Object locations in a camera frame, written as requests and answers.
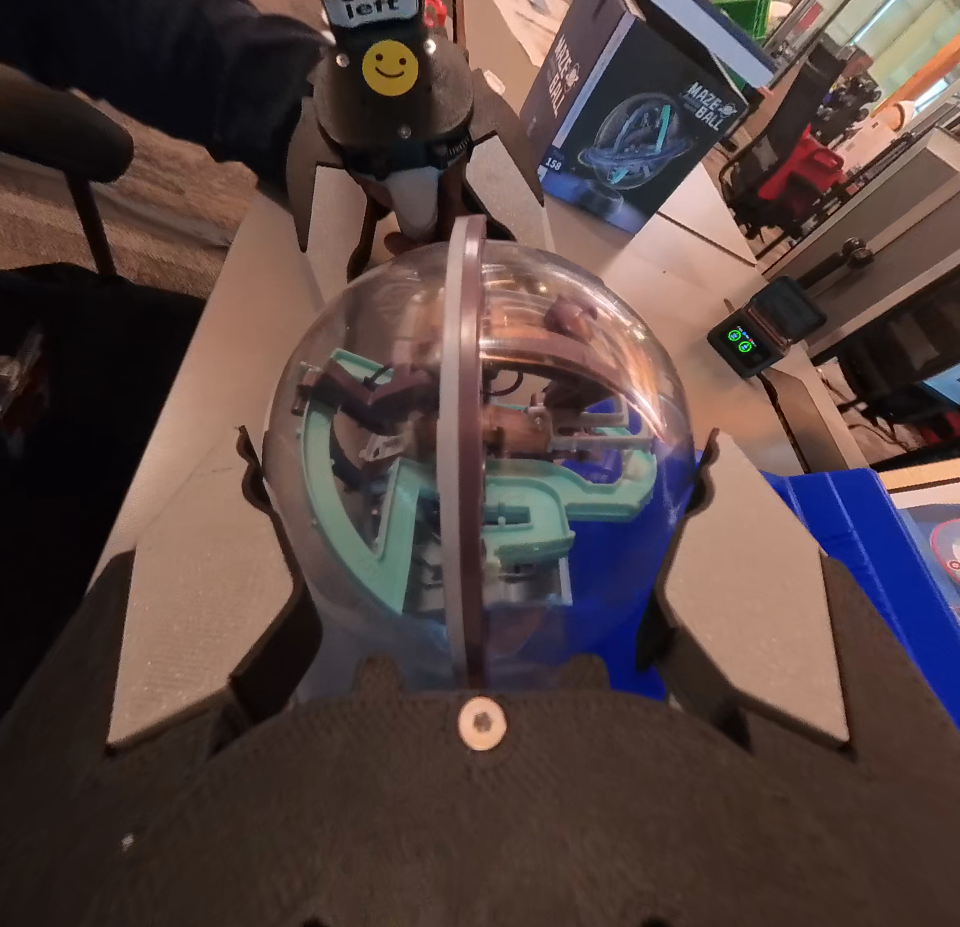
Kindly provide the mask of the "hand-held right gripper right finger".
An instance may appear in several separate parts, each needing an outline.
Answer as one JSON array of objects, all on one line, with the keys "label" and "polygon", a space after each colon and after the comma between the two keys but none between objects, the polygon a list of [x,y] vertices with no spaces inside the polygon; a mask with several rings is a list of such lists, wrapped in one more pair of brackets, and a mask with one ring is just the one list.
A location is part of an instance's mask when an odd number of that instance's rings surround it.
[{"label": "hand-held right gripper right finger", "polygon": [[824,557],[736,441],[714,429],[645,611],[645,668],[716,728],[752,713],[845,747]]}]

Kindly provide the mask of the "black office chair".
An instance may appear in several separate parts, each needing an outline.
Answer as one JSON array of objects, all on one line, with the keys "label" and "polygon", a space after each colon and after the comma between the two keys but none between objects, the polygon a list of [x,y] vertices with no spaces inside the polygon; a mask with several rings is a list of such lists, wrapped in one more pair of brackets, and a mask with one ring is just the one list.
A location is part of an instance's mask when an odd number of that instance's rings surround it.
[{"label": "black office chair", "polygon": [[1,152],[63,175],[98,273],[117,274],[94,184],[123,177],[135,157],[131,134],[74,93],[1,70]]}]

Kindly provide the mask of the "person's left hand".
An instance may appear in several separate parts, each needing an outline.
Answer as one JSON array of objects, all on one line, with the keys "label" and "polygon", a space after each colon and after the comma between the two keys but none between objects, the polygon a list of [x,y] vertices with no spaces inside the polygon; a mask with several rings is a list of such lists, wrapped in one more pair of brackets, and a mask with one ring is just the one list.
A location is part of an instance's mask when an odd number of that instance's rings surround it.
[{"label": "person's left hand", "polygon": [[[345,267],[345,279],[350,283],[366,272],[377,239],[380,222],[394,213],[392,196],[383,184],[351,175],[364,191],[366,203],[361,233]],[[434,200],[437,219],[434,231],[426,238],[409,237],[402,231],[390,232],[384,237],[385,248],[391,256],[399,256],[410,250],[427,245],[445,243],[450,239],[453,226],[460,217],[481,216],[486,221],[486,237],[489,240],[515,242],[511,230],[489,213],[466,180],[466,163],[457,162],[438,177]]]}]

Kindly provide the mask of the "colourful printed box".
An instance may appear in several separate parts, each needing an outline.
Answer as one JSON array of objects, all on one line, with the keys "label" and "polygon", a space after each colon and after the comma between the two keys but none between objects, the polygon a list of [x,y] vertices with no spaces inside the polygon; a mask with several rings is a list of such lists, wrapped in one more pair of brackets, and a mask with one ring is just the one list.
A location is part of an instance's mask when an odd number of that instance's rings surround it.
[{"label": "colourful printed box", "polygon": [[955,618],[959,617],[959,460],[880,474]]}]

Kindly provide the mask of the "green frame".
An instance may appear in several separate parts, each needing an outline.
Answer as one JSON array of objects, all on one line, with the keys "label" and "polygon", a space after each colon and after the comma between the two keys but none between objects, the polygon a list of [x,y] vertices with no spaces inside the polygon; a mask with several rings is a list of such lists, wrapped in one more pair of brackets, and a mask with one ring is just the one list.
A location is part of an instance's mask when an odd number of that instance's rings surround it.
[{"label": "green frame", "polygon": [[780,0],[711,0],[750,39],[763,45],[790,14],[790,3]]}]

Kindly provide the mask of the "red and black chair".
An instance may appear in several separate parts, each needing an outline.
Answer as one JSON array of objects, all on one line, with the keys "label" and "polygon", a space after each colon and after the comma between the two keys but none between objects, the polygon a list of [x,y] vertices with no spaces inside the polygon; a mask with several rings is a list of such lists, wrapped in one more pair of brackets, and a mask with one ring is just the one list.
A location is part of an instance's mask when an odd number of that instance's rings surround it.
[{"label": "red and black chair", "polygon": [[765,228],[796,232],[801,202],[811,203],[821,184],[818,175],[838,172],[838,158],[810,128],[848,56],[830,40],[813,45],[773,116],[721,169],[722,199],[747,239],[760,237]]}]

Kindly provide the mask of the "small black display device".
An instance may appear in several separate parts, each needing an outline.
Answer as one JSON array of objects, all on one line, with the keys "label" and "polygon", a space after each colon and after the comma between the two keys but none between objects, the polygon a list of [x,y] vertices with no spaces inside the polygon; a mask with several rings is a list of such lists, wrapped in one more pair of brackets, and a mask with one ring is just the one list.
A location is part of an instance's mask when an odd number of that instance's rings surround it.
[{"label": "small black display device", "polygon": [[779,276],[711,328],[706,342],[738,377],[751,379],[826,323],[827,315],[804,286]]}]

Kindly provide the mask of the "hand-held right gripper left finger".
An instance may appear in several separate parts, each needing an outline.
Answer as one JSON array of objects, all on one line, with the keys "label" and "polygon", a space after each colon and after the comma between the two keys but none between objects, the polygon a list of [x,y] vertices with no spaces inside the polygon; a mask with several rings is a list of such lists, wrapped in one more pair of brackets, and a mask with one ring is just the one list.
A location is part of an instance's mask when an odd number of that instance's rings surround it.
[{"label": "hand-held right gripper left finger", "polygon": [[110,748],[210,710],[246,728],[292,704],[322,624],[244,426],[211,448],[131,553]]}]

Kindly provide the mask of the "grey cabinet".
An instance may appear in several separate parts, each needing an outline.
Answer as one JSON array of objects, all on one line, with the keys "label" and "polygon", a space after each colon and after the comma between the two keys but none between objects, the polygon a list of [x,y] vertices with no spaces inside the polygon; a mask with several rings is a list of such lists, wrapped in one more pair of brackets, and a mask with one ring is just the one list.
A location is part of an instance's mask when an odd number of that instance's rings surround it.
[{"label": "grey cabinet", "polygon": [[958,138],[929,131],[765,276],[799,280],[852,239],[863,241],[872,259],[842,265],[808,290],[826,316],[805,341],[813,362],[958,267]]}]

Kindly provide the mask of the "dark maze ball box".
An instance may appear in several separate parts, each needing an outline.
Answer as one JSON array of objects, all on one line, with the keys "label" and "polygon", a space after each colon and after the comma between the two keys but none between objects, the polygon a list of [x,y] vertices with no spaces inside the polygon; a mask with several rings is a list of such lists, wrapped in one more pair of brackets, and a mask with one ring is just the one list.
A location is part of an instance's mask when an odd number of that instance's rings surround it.
[{"label": "dark maze ball box", "polygon": [[775,73],[712,0],[570,0],[519,113],[543,192],[638,233]]}]

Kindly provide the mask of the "blue plastic bin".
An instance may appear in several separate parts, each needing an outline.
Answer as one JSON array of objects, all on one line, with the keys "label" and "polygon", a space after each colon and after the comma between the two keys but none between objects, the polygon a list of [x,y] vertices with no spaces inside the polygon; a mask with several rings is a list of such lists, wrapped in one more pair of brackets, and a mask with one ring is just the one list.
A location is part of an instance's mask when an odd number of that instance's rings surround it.
[{"label": "blue plastic bin", "polygon": [[[656,459],[650,503],[628,523],[578,525],[570,556],[565,657],[595,653],[613,684],[633,690],[637,634],[696,470],[690,448]],[[875,472],[866,468],[763,477],[828,557],[847,568],[894,637],[958,721],[958,621]]]}]

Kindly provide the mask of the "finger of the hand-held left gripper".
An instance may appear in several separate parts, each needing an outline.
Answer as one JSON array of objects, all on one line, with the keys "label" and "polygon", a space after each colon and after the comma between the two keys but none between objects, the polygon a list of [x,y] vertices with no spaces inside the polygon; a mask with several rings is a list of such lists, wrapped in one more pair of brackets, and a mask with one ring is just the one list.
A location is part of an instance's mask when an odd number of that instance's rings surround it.
[{"label": "finger of the hand-held left gripper", "polygon": [[342,170],[339,148],[321,128],[314,99],[302,99],[298,121],[287,149],[287,199],[300,252],[306,253],[316,173],[319,167]]},{"label": "finger of the hand-held left gripper", "polygon": [[545,223],[538,164],[517,112],[485,70],[470,73],[472,107],[463,152],[453,159],[453,218],[487,223]]}]

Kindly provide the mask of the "clear plastic maze ball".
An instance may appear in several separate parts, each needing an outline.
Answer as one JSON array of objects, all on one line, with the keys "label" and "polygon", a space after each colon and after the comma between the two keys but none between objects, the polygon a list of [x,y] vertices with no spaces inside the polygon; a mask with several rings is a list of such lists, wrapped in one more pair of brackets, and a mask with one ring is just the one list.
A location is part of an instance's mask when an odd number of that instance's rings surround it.
[{"label": "clear plastic maze ball", "polygon": [[688,399],[582,267],[472,215],[361,275],[294,348],[262,461],[321,628],[303,699],[379,656],[414,691],[504,691],[595,655],[664,695],[636,649],[693,487]]}]

